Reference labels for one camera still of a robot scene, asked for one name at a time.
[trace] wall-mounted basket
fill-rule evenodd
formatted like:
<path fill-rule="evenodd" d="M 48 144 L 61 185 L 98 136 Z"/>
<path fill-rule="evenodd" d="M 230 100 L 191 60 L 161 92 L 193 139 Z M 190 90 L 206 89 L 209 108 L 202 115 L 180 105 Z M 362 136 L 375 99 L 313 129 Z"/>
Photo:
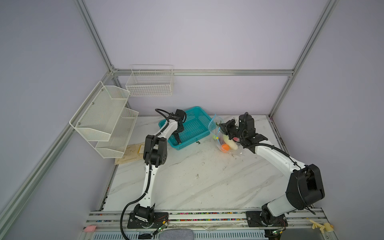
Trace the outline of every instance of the wall-mounted basket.
<path fill-rule="evenodd" d="M 127 148 L 138 112 L 126 108 L 129 91 L 116 87 L 100 88 L 85 112 L 80 109 L 70 120 L 70 125 L 103 158 L 121 158 Z"/>
<path fill-rule="evenodd" d="M 126 84 L 131 96 L 172 96 L 174 76 L 172 65 L 131 65 Z"/>

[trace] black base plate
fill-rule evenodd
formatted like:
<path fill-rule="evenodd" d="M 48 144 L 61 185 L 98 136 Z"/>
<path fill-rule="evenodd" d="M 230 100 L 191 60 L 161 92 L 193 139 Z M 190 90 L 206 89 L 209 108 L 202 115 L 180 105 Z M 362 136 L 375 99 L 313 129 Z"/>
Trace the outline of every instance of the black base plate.
<path fill-rule="evenodd" d="M 248 227 L 266 227 L 262 223 L 261 219 L 261 211 L 249 211 L 245 212 L 245 215 L 247 216 L 247 222 L 248 222 Z M 276 217 L 271 223 L 272 225 L 269 225 L 270 227 L 281 227 L 281 225 L 284 225 L 281 221 L 285 222 L 285 226 L 288 225 L 287 220 L 284 216 L 284 214 Z"/>
<path fill-rule="evenodd" d="M 132 229 L 132 228 L 159 228 L 163 225 L 163 221 L 168 221 L 168 213 L 167 212 L 155 212 L 155 218 L 153 221 L 153 225 L 146 227 L 145 226 L 146 223 L 135 218 L 133 212 L 131 212 L 129 215 L 127 228 L 129 228 L 129 229 Z"/>

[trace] plastic bag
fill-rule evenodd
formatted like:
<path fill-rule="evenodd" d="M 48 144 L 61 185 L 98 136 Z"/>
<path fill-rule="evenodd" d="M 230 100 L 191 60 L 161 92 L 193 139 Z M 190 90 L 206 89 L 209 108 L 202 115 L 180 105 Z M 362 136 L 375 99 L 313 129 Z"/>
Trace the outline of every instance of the plastic bag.
<path fill-rule="evenodd" d="M 217 148 L 222 152 L 236 154 L 240 144 L 229 140 L 228 136 L 223 134 L 219 127 L 220 123 L 224 123 L 224 120 L 215 114 L 208 124 L 208 130 L 212 133 L 212 139 L 215 141 Z"/>

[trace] gray cushion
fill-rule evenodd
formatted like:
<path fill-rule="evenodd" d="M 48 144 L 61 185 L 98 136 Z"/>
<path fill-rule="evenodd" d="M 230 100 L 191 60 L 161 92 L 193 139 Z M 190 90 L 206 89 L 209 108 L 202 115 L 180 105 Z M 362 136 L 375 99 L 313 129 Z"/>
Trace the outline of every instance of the gray cushion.
<path fill-rule="evenodd" d="M 194 235 L 190 229 L 169 229 L 159 234 L 160 240 L 194 240 Z"/>

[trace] beige cloth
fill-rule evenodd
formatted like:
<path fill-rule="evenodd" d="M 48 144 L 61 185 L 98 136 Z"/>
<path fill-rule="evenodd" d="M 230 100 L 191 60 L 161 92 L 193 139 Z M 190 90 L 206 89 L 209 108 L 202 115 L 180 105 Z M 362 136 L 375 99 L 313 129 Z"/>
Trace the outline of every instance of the beige cloth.
<path fill-rule="evenodd" d="M 144 142 L 128 145 L 122 158 L 115 158 L 115 165 L 143 160 Z"/>

